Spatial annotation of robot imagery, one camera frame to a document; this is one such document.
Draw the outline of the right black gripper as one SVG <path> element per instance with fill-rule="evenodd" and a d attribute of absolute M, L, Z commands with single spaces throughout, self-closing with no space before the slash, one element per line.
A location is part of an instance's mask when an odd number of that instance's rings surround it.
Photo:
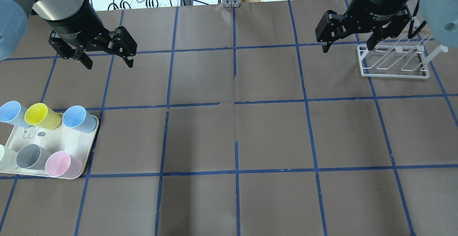
<path fill-rule="evenodd" d="M 366 41 L 367 49 L 386 38 L 396 38 L 411 20 L 408 0 L 351 0 L 347 11 L 338 14 L 327 10 L 315 28 L 316 41 L 321 43 L 323 53 L 331 45 L 355 33 L 373 32 Z"/>

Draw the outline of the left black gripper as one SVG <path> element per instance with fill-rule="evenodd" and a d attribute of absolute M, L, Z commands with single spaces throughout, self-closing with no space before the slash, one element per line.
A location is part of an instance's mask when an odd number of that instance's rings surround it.
<path fill-rule="evenodd" d="M 53 29 L 48 43 L 61 58 L 79 61 L 91 70 L 93 61 L 85 49 L 96 49 L 121 57 L 128 68 L 133 68 L 137 42 L 124 26 L 108 31 L 90 3 L 83 3 L 76 13 L 66 19 L 46 22 Z"/>

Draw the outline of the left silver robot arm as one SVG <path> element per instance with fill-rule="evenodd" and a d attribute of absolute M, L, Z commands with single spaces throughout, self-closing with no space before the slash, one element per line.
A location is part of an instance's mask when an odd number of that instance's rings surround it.
<path fill-rule="evenodd" d="M 1 0 L 1 60 L 10 58 L 36 13 L 52 31 L 49 44 L 63 59 L 73 59 L 92 69 L 87 52 L 102 51 L 121 57 L 133 67 L 137 43 L 123 26 L 106 29 L 89 0 Z"/>

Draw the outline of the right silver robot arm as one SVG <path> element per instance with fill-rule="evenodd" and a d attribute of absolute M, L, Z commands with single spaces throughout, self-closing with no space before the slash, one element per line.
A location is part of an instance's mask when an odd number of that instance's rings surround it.
<path fill-rule="evenodd" d="M 368 50 L 387 38 L 396 38 L 408 27 L 412 39 L 428 26 L 441 45 L 456 48 L 457 0 L 351 0 L 343 14 L 328 10 L 315 35 L 327 53 L 333 42 L 352 34 L 370 33 Z"/>

